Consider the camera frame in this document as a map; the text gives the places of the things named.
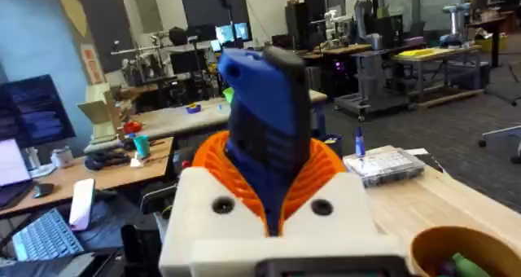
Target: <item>window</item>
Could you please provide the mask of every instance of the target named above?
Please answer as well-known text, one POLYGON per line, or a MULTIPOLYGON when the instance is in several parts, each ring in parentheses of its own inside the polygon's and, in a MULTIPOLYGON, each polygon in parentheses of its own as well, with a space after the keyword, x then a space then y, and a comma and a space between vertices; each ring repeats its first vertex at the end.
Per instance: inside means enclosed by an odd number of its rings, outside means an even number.
MULTIPOLYGON (((249 22, 246 0, 226 0, 231 5, 235 23, 249 22)), ((228 11, 219 0, 182 0, 185 7, 186 21, 189 26, 230 24, 228 11)))

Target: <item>white tabletop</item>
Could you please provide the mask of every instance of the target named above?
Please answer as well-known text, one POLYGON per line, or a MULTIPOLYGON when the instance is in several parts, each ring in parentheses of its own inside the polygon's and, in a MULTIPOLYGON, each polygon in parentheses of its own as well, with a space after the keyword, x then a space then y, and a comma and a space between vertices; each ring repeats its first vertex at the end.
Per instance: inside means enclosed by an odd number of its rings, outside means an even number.
MULTIPOLYGON (((327 95, 314 90, 309 91, 312 103, 327 100, 327 95)), ((198 102, 201 112, 188 114, 186 107, 163 108, 134 115, 132 120, 143 123, 139 135, 147 135, 149 139, 161 139, 186 131, 201 130, 228 121, 230 105, 224 98, 210 99, 198 102)), ((120 141, 114 139, 105 143, 89 144, 84 153, 96 152, 117 147, 120 141)))

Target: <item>wooden bowl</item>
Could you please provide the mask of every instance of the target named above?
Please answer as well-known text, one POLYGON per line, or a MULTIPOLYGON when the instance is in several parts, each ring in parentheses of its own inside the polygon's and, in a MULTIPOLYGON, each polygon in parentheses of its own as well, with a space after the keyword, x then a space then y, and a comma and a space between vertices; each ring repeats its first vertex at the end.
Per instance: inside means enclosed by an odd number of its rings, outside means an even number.
POLYGON ((458 226, 438 226, 416 235, 410 256, 416 273, 436 277, 455 253, 473 261, 492 277, 521 276, 521 258, 508 245, 483 232, 458 226))

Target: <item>blue wall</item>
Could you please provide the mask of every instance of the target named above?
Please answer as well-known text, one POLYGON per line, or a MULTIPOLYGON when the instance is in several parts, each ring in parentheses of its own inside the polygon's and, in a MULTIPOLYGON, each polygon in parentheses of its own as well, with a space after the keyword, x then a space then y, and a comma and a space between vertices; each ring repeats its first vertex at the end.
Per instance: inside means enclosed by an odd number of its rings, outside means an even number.
MULTIPOLYGON (((77 136, 52 146, 66 143, 80 156, 92 127, 77 108, 87 80, 72 38, 59 0, 0 0, 0 64, 7 80, 52 76, 77 136)), ((42 161, 48 161, 47 151, 41 148, 42 161)))

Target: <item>bottle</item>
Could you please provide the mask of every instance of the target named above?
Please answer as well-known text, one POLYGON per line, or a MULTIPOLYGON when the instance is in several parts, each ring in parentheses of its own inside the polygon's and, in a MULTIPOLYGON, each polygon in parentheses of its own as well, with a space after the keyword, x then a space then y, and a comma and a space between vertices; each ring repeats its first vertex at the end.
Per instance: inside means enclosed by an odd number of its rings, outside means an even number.
POLYGON ((490 275, 473 261, 463 257, 460 253, 453 255, 456 271, 461 277, 490 277, 490 275))
POLYGON ((366 155, 366 145, 364 144, 364 135, 361 131, 361 125, 357 127, 357 133, 355 135, 355 153, 359 158, 366 155))

